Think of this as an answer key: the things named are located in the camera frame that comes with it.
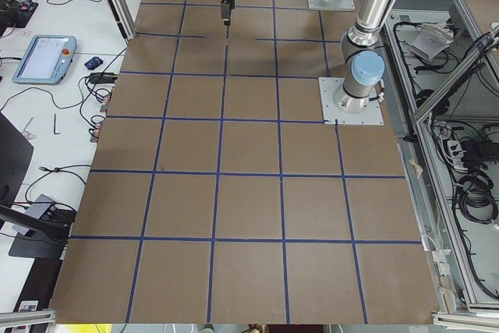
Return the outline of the dark blue pouch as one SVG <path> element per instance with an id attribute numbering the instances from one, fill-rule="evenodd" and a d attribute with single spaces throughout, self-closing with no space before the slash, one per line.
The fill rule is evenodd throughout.
<path id="1" fill-rule="evenodd" d="M 85 67 L 89 70 L 95 70 L 102 64 L 103 60 L 97 56 L 94 56 L 93 58 L 89 59 L 87 62 L 84 63 Z"/>

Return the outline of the teach pendant tablet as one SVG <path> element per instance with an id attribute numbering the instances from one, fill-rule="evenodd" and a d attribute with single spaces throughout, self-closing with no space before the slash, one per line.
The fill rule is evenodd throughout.
<path id="1" fill-rule="evenodd" d="M 18 84 L 58 85 L 65 77 L 77 49 L 71 35 L 35 35 L 12 81 Z"/>

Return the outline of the black allen key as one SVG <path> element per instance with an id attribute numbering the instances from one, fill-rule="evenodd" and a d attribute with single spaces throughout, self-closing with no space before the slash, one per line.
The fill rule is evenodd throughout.
<path id="1" fill-rule="evenodd" d="M 53 128 L 53 134 L 54 134 L 54 135 L 59 135 L 59 134 L 61 134 L 61 133 L 58 131 L 58 129 L 57 129 L 57 113 L 54 113 L 54 115 L 53 115 L 53 126 L 52 126 L 52 128 Z"/>

